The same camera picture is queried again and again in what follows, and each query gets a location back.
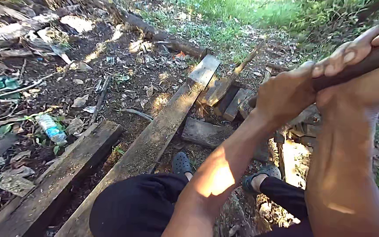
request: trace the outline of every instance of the plastic water bottle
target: plastic water bottle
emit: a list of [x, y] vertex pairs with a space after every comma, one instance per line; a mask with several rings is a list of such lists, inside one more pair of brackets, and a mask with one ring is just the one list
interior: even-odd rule
[[47, 114], [42, 114], [37, 116], [36, 119], [51, 141], [59, 143], [65, 140], [66, 134], [56, 127], [56, 123], [52, 117]]

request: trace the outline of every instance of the fingernail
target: fingernail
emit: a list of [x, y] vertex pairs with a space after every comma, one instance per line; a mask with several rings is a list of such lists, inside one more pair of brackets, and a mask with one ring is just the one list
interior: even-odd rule
[[332, 75], [334, 73], [334, 66], [333, 65], [328, 65], [325, 68], [325, 74], [326, 75]]
[[323, 74], [323, 69], [321, 67], [314, 67], [313, 69], [313, 77], [319, 77]]
[[352, 61], [355, 58], [355, 52], [349, 52], [345, 55], [343, 59], [345, 63]]

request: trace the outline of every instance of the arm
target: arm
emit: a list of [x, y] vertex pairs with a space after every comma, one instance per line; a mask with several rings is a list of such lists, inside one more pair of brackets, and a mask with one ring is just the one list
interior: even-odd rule
[[319, 93], [323, 115], [306, 201], [315, 236], [379, 236], [379, 190], [372, 172], [379, 115], [379, 69]]
[[212, 236], [215, 218], [239, 184], [258, 143], [313, 103], [313, 65], [307, 62], [259, 87], [257, 108], [197, 170], [179, 196], [162, 236]]

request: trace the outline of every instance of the wooden handle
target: wooden handle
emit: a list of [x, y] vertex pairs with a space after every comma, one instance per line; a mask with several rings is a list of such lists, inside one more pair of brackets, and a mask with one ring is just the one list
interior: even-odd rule
[[[357, 78], [377, 68], [379, 68], [379, 46], [374, 47], [371, 53], [364, 60], [355, 65], [345, 67], [342, 72], [338, 73], [335, 76], [321, 76], [319, 78], [313, 78], [313, 88], [318, 92], [327, 87], [348, 82], [353, 78]], [[248, 101], [248, 104], [254, 108], [256, 105], [256, 97], [251, 98]]]

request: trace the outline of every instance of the black pants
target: black pants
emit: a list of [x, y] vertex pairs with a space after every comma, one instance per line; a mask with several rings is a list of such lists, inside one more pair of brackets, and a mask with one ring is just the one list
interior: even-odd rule
[[[90, 213], [94, 237], [161, 236], [174, 205], [188, 180], [174, 174], [138, 175], [107, 187]], [[301, 220], [289, 228], [275, 228], [261, 236], [313, 236], [308, 222], [304, 191], [267, 177], [260, 191]]]

